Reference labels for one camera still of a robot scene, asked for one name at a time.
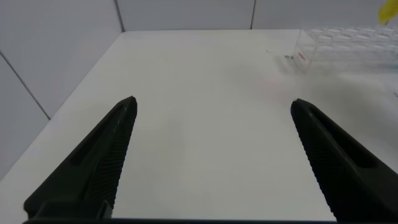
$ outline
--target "wall seam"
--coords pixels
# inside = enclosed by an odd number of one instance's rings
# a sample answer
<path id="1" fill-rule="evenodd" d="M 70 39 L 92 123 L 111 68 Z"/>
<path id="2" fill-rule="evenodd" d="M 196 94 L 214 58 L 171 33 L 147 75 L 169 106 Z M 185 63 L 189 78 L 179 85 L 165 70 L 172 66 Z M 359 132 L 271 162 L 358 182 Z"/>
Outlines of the wall seam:
<path id="1" fill-rule="evenodd" d="M 257 0 L 254 0 L 253 12 L 251 14 L 250 29 L 253 29 L 254 13 L 256 12 L 256 3 L 257 3 Z"/>
<path id="2" fill-rule="evenodd" d="M 42 110 L 42 112 L 44 113 L 44 115 L 47 117 L 48 120 L 51 120 L 50 116 L 45 112 L 44 108 L 42 107 L 42 105 L 39 103 L 39 101 L 37 101 L 36 97 L 33 95 L 33 93 L 30 91 L 30 89 L 27 87 L 26 83 L 23 81 L 23 79 L 21 78 L 21 76 L 17 73 L 17 71 L 15 70 L 15 68 L 11 65 L 10 61 L 7 59 L 7 57 L 0 51 L 0 56 L 2 56 L 4 58 L 4 60 L 6 61 L 6 63 L 8 64 L 8 66 L 11 68 L 11 70 L 14 72 L 14 74 L 16 75 L 16 77 L 19 79 L 19 81 L 22 83 L 22 85 L 25 87 L 25 89 L 27 90 L 27 92 L 29 93 L 29 95 L 33 98 L 33 100 L 37 103 L 37 105 L 39 106 L 39 108 Z"/>

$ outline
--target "white table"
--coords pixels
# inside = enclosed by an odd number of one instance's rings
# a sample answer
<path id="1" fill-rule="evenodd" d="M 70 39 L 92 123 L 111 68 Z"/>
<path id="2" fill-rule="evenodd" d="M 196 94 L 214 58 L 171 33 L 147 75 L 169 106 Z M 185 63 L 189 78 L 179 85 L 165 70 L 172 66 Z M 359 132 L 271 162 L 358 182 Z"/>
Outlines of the white table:
<path id="1" fill-rule="evenodd" d="M 318 106 L 398 170 L 398 98 L 374 75 L 300 75 L 297 30 L 126 32 L 0 182 L 4 223 L 101 118 L 138 115 L 113 217 L 334 220 L 290 105 Z"/>

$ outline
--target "clear plastic container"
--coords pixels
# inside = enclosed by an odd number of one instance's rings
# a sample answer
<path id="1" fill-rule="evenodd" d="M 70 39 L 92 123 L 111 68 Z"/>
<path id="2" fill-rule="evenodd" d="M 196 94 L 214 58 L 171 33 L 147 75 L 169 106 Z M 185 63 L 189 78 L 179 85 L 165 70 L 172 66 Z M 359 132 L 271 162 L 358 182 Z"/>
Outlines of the clear plastic container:
<path id="1" fill-rule="evenodd" d="M 398 67 L 398 27 L 309 27 L 302 29 L 293 60 L 302 73 L 313 68 Z"/>

